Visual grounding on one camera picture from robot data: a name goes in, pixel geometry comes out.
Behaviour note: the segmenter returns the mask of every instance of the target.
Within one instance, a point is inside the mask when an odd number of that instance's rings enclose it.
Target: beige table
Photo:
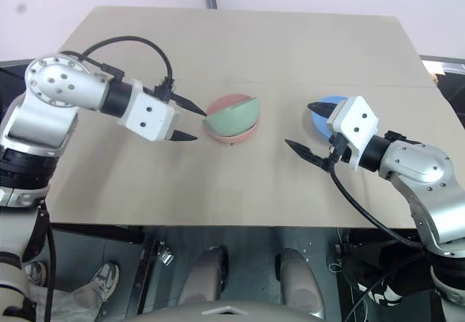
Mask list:
[[[381,118],[380,134],[395,130],[447,151],[465,185],[464,129],[393,17],[101,7],[63,49],[82,51],[120,35],[158,44],[177,92],[202,108],[224,94],[257,96],[260,128],[248,142],[222,145],[203,131],[200,116],[181,110],[179,129],[198,141],[154,143],[112,117],[81,111],[48,196],[55,222],[365,227],[330,177],[284,143],[327,154],[302,116],[307,103],[330,94],[364,96]],[[165,74],[141,44],[93,57],[146,86]],[[342,164],[337,171],[382,222],[413,227],[407,203],[388,182]]]

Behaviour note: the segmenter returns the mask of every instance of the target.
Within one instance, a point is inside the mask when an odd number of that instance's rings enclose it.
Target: gray pants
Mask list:
[[[102,306],[99,287],[91,282],[76,289],[73,293],[53,291],[52,321],[56,322],[94,322]],[[30,298],[37,302],[36,320],[44,320],[47,288],[29,285]]]

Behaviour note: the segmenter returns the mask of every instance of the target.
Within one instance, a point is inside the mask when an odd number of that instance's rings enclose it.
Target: metal floor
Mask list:
[[[144,313],[176,304],[190,267],[202,251],[225,245],[230,255],[230,276],[222,299],[247,299],[280,303],[280,284],[275,278],[275,255],[285,247],[298,249],[308,259],[323,295],[327,322],[339,322],[339,294],[332,262],[332,246],[338,241],[330,228],[172,227],[149,228],[166,241],[174,261],[165,267],[156,262],[145,301]],[[121,276],[115,293],[105,302],[97,321],[125,318],[129,295],[139,264],[142,245],[54,231],[57,249],[57,289],[73,291],[86,284],[106,261],[117,262]],[[35,260],[48,261],[44,248]],[[390,309],[368,303],[368,320],[428,321],[427,294],[415,294]]]

